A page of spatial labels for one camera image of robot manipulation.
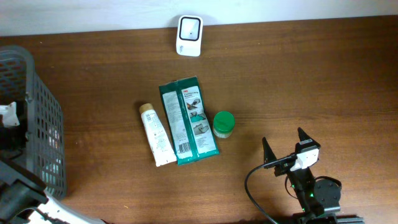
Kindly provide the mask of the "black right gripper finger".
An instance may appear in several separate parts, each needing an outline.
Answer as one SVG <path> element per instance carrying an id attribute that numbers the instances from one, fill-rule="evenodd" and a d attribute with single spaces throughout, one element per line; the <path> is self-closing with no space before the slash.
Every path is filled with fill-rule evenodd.
<path id="1" fill-rule="evenodd" d="M 302 128 L 298 128 L 298 137 L 300 139 L 297 144 L 298 149 L 320 149 L 321 145 L 311 138 Z"/>
<path id="2" fill-rule="evenodd" d="M 277 160 L 275 154 L 273 153 L 267 139 L 265 137 L 262 138 L 262 145 L 264 151 L 264 163 L 267 164 L 265 169 L 269 169 L 275 166 L 275 161 Z"/>

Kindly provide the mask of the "green lid jar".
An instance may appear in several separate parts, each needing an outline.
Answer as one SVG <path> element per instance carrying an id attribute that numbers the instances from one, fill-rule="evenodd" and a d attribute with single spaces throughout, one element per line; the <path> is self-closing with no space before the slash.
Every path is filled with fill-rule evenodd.
<path id="1" fill-rule="evenodd" d="M 232 135 L 234 126 L 234 116 L 229 111 L 220 111 L 213 120 L 213 133 L 218 138 L 228 138 Z"/>

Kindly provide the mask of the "green glove package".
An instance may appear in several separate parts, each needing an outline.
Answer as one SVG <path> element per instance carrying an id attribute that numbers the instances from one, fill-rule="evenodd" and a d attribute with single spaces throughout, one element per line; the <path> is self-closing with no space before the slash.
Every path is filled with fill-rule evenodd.
<path id="1" fill-rule="evenodd" d="M 182 166 L 218 155 L 198 78 L 176 80 L 161 85 L 159 91 L 177 164 Z"/>

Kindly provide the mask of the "white cream tube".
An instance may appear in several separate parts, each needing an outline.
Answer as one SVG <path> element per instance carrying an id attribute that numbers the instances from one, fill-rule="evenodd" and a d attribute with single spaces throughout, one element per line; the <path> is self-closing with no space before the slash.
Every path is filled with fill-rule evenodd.
<path id="1" fill-rule="evenodd" d="M 176 162 L 177 157 L 154 107 L 146 103 L 139 107 L 139 112 L 156 166 Z"/>

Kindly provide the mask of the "orange tissue pack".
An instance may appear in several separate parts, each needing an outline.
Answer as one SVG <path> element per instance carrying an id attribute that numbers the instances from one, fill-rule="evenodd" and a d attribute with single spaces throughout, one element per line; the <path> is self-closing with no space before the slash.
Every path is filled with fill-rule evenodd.
<path id="1" fill-rule="evenodd" d="M 13 101 L 9 105 L 1 105 L 2 125 L 5 128 L 14 128 L 20 125 L 17 116 L 17 103 Z"/>

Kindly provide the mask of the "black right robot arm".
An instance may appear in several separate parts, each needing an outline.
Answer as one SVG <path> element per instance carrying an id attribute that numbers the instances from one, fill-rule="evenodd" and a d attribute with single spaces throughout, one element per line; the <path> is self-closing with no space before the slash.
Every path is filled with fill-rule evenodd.
<path id="1" fill-rule="evenodd" d="M 295 151 L 283 158 L 276 158 L 266 138 L 262 139 L 266 169 L 273 168 L 276 177 L 285 175 L 291 183 L 301 208 L 291 223 L 364 223 L 357 216 L 338 217 L 341 210 L 342 183 L 328 176 L 315 177 L 310 167 L 318 162 L 321 145 L 302 128 L 298 128 L 299 142 Z"/>

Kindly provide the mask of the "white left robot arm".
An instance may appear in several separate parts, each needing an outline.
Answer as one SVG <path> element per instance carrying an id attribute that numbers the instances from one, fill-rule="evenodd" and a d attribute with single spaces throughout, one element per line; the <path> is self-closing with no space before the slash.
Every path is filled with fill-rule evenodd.
<path id="1" fill-rule="evenodd" d="M 31 173 L 12 159 L 1 158 L 1 223 L 33 223 L 36 212 L 50 223 L 104 223 L 84 216 L 61 202 L 49 191 L 42 176 Z"/>

